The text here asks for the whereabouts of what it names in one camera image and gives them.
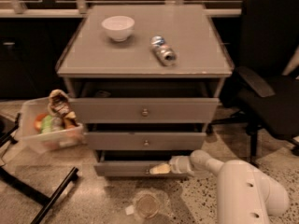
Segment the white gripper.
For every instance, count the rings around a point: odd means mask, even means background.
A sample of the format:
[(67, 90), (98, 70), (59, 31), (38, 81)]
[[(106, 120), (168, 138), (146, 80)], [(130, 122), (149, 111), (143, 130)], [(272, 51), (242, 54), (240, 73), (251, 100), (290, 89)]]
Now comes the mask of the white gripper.
[(151, 175), (164, 175), (170, 172), (174, 174), (193, 174), (192, 164), (188, 156), (174, 156), (168, 163), (161, 163), (149, 170)]

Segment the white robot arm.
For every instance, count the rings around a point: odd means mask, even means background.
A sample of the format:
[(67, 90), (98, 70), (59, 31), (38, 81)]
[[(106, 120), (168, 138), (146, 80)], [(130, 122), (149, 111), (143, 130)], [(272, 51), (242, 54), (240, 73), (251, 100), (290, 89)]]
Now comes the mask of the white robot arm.
[[(280, 50), (257, 60), (248, 57), (235, 68), (224, 86), (224, 102), (239, 105), (250, 126), (266, 129), (273, 137), (294, 145), (299, 134), (298, 52)], [(190, 174), (200, 168), (217, 177), (219, 224), (269, 224), (271, 216), (287, 211), (287, 191), (252, 161), (222, 162), (203, 150), (174, 156), (150, 170), (157, 174)]]

